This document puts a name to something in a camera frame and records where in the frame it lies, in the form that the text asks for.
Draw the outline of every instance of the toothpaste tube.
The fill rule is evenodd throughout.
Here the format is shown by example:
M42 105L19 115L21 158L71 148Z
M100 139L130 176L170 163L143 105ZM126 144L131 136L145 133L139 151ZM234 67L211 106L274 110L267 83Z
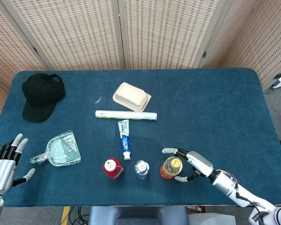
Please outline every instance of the toothpaste tube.
M129 120L119 121L118 129L120 130L121 145L122 145L124 160L129 160L131 159L130 139L129 139Z

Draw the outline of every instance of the silver robotic hand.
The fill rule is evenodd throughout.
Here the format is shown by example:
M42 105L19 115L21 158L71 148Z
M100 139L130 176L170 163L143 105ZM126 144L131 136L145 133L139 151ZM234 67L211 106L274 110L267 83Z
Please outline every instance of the silver robotic hand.
M22 134L18 134L14 140L0 148L0 215L4 205L2 196L9 192L11 187L28 181L35 171L31 169L22 178L14 180L16 166L28 141L27 138L21 141L22 137Z
M281 207L275 207L268 201L253 195L240 184L231 173L214 170L213 164L195 151L185 151L180 148L165 148L163 153L173 153L187 160L194 173L188 177L176 176L180 182L188 182L199 176L208 177L213 186L222 191L228 198L241 207L252 204L255 208L249 216L251 225L281 225Z

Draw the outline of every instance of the small glass bottle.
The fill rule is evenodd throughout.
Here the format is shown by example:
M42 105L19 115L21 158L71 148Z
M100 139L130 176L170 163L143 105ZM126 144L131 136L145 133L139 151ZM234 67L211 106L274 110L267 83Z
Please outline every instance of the small glass bottle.
M182 170L182 161L178 157L167 158L160 168L160 174L163 178L169 180L177 176Z
M140 160L134 166L136 174L139 178L144 179L149 173L149 164Z

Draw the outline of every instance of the white tube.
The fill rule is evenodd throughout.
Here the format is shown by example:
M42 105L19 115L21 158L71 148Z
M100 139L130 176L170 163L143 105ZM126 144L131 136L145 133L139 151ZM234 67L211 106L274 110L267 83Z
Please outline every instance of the white tube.
M125 112L125 111L107 111L97 110L95 112L97 118L109 119L126 119L126 120L157 120L155 112Z

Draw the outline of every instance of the robot finger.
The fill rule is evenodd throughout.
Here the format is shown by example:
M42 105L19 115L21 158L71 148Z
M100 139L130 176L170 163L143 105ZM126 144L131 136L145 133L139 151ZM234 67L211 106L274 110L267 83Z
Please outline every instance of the robot finger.
M19 184L22 184L22 183L28 181L32 177L34 172L35 172L35 169L32 168L31 170L29 170L29 172L25 176L23 176L22 178L14 180L12 186L15 187L15 186L17 186Z
M21 142L21 139L23 137L23 134L18 134L17 137L15 137L14 142L12 143L12 146L18 146Z
M17 149L15 151L15 154L13 156L13 160L15 161L15 165L18 165L19 159L20 159L20 157L22 155L23 149L26 146L27 142L28 142L28 139L24 138L21 141L21 143L19 144L19 146L17 147Z
M5 147L6 147L6 145L7 145L7 143L6 143L5 145L3 145L3 146L0 148L0 158L1 158L1 156L2 156L2 153L3 153L3 151L4 151Z
M181 149L181 148L177 148L176 154L178 156L181 156L182 158L184 158L185 160L188 160L186 154L188 153L188 151Z
M162 153L163 154L169 154L169 153L173 153L173 154L176 154L177 152L177 149L176 148L164 148L162 150Z
M15 151L17 149L17 146L19 145L21 139L23 137L23 134L18 134L13 143L11 144L9 154L7 156L7 159L13 159L15 155Z
M179 176L176 176L176 177L174 177L174 178L175 178L175 180L178 180L178 181L180 181L180 182L188 182L187 177L179 177Z
M7 159L7 156L9 154L9 151L10 151L10 147L11 147L11 144L14 142L14 140L10 141L9 143L7 143L7 145L5 146L4 150L3 150L3 153L0 157L0 159Z

